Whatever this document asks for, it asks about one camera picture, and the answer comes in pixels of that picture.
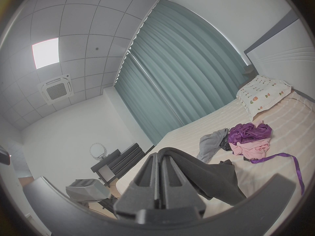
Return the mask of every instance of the headboard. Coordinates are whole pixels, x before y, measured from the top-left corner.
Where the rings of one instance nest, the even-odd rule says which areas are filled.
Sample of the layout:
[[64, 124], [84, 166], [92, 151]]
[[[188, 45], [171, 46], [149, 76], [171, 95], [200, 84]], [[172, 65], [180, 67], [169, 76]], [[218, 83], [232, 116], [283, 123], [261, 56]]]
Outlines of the headboard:
[[293, 10], [244, 53], [258, 74], [284, 80], [314, 101], [315, 48]]

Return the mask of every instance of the air conditioner vent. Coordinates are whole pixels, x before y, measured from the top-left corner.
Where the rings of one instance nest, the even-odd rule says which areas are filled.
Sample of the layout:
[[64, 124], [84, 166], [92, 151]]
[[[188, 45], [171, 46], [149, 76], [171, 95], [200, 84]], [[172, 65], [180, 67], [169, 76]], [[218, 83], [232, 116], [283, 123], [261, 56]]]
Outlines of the air conditioner vent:
[[37, 85], [48, 105], [74, 94], [70, 74], [52, 78]]

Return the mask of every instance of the purple belt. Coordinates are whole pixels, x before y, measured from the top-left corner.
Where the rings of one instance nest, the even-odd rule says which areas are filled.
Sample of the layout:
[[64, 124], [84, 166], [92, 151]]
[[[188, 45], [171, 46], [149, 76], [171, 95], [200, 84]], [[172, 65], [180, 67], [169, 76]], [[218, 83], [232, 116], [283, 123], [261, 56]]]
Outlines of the purple belt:
[[301, 194], [303, 195], [304, 190], [305, 190], [305, 185], [304, 185], [303, 180], [302, 180], [302, 174], [301, 174], [299, 162], [297, 161], [295, 156], [287, 154], [287, 153], [279, 153], [279, 154], [271, 155], [271, 156], [268, 156], [268, 157], [264, 157], [262, 159], [250, 160], [250, 162], [254, 163], [254, 164], [262, 163], [262, 162], [268, 161], [269, 159], [272, 159], [272, 158], [276, 157], [277, 155], [278, 156], [284, 156], [284, 157], [292, 156], [292, 158], [294, 160], [294, 164], [295, 164], [295, 170], [296, 170], [297, 178], [299, 179], [300, 186], [301, 186]]

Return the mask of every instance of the beige bedding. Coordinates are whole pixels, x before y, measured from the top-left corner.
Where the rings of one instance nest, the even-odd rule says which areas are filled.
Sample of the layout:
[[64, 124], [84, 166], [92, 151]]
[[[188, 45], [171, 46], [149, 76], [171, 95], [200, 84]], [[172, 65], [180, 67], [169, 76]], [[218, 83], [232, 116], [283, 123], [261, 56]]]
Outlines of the beige bedding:
[[[266, 157], [280, 152], [296, 156], [300, 164], [305, 189], [307, 189], [315, 170], [315, 104], [299, 96], [296, 92], [292, 92], [271, 109], [257, 115], [254, 120], [257, 119], [263, 119], [273, 129], [270, 149], [266, 152]], [[164, 147], [174, 147], [196, 156], [199, 152], [199, 139], [203, 135], [222, 128], [232, 128], [238, 123], [248, 122], [250, 122], [249, 116], [245, 108], [238, 99], [235, 99], [217, 111], [169, 132], [149, 154], [158, 152]], [[117, 181], [116, 187], [121, 194], [124, 193], [147, 157], [148, 155]], [[280, 173], [297, 183], [296, 190], [287, 207], [266, 233], [266, 235], [271, 234], [301, 198], [301, 187], [293, 159], [277, 156], [264, 163], [252, 164], [244, 161], [240, 155], [233, 155], [231, 151], [220, 149], [209, 164], [217, 164], [227, 159], [230, 159], [235, 165], [238, 186], [247, 197], [257, 191], [275, 173]], [[215, 198], [212, 200], [202, 199], [207, 205], [204, 217], [231, 208], [230, 205]]]

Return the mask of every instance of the ceiling light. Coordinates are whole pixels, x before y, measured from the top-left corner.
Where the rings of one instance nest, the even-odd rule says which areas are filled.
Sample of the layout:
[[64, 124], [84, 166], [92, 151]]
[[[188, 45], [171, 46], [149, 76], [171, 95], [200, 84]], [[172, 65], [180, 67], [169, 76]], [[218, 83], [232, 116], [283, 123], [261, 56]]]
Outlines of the ceiling light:
[[36, 69], [59, 62], [59, 38], [53, 38], [32, 45]]

